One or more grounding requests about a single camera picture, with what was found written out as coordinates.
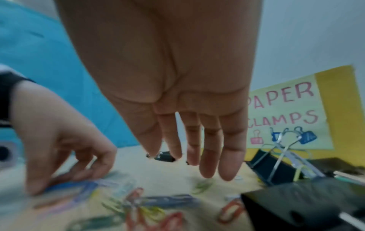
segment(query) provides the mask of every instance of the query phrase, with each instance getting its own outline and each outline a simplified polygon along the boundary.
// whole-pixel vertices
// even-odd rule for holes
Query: blue backdrop
[[[0,63],[56,92],[117,147],[138,145],[83,67],[60,22],[0,0]],[[0,130],[0,139],[21,147],[11,129]]]

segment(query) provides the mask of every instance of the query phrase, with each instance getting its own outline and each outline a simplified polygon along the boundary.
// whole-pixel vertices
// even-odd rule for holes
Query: black object
[[[157,157],[154,158],[158,161],[164,161],[164,162],[174,162],[176,159],[173,158],[169,151],[160,151],[160,153],[157,155]]]
[[[0,161],[7,161],[10,157],[10,151],[7,147],[0,146]]]
[[[272,180],[268,181],[273,167],[278,160],[271,154],[268,154],[258,164],[253,166],[254,163],[256,163],[256,161],[260,159],[265,153],[266,151],[259,149],[254,158],[251,161],[246,162],[246,164],[257,174],[260,180],[262,180],[267,186],[293,182],[296,169],[282,161],[280,162]],[[299,179],[303,179],[302,173],[299,175]]]
[[[365,221],[365,187],[323,177],[244,193],[242,201],[256,231],[354,231],[340,212]]]
[[[361,174],[361,172],[359,172],[359,167],[355,167],[340,158],[311,159],[308,161],[328,177],[333,177],[334,171],[340,171],[351,175]]]
[[[10,127],[9,124],[9,106],[11,91],[20,81],[30,79],[19,76],[13,72],[0,73],[0,127]]]

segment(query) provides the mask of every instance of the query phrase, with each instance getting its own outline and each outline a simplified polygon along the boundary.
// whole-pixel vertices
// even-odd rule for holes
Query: black sleeve
[[[17,83],[23,80],[32,81],[11,71],[0,73],[0,127],[11,127],[9,123],[11,91]]]

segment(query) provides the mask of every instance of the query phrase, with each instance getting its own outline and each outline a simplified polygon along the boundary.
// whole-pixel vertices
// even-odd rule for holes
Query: yellow paper
[[[333,149],[314,75],[252,91],[248,104],[248,148],[272,144],[288,128],[302,136],[292,148]],[[282,144],[290,144],[297,137],[296,133],[288,133]]]

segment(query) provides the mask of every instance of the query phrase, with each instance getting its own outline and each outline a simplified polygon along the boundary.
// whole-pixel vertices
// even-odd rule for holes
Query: hand
[[[188,163],[200,162],[209,178],[219,162],[224,180],[235,177],[246,152],[259,0],[58,0],[57,6],[89,73],[151,156],[163,137],[181,157],[179,112]]]
[[[59,96],[35,83],[22,81],[14,87],[10,122],[23,142],[30,194],[53,183],[100,178],[113,166],[116,147]],[[51,179],[72,150],[78,162],[68,173]],[[93,156],[97,160],[86,169]]]

